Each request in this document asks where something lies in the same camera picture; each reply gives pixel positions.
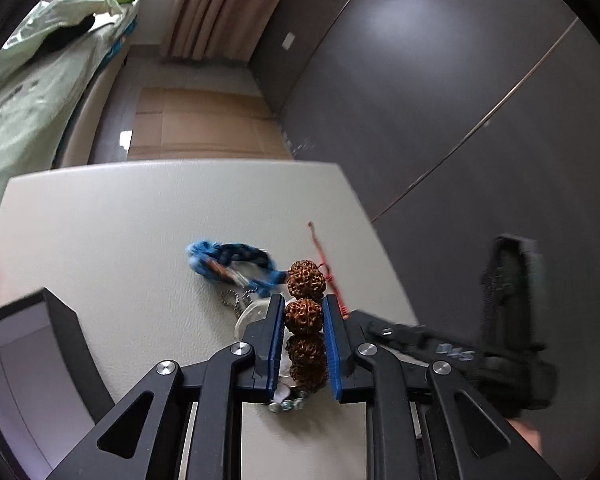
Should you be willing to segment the right hand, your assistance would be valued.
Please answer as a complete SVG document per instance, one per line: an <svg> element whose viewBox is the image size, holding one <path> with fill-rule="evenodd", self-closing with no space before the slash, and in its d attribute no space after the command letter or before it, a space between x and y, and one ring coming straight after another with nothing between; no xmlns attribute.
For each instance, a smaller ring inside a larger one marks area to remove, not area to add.
<svg viewBox="0 0 600 480"><path fill-rule="evenodd" d="M513 418L509 419L508 422L512 425L512 427L527 441L528 445L530 445L535 452L541 454L542 453L542 438L541 434L538 430L536 430L532 425L528 424L522 419Z"/></svg>

